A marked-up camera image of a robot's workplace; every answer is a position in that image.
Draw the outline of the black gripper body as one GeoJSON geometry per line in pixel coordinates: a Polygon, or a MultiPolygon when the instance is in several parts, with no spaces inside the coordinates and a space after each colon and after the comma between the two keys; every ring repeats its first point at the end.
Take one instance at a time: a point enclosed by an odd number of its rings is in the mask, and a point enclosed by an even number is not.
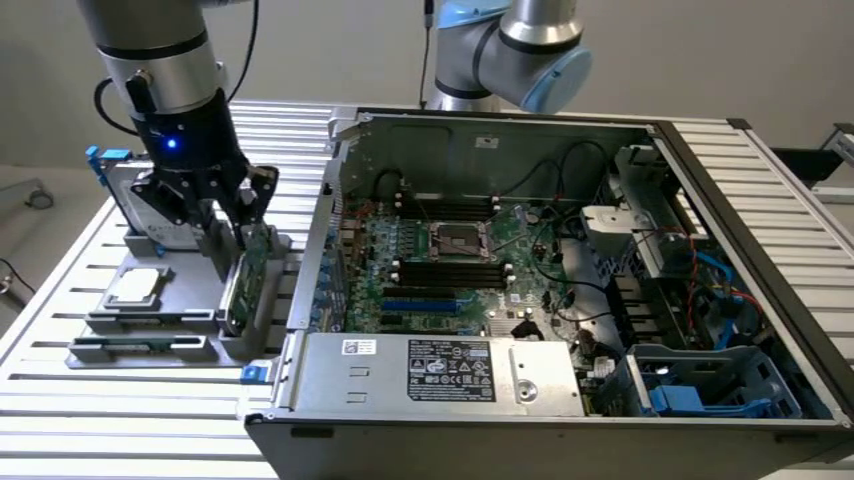
{"type": "Polygon", "coordinates": [[[217,171],[246,174],[225,94],[217,91],[198,107],[181,113],[132,118],[157,176],[217,171]]]}

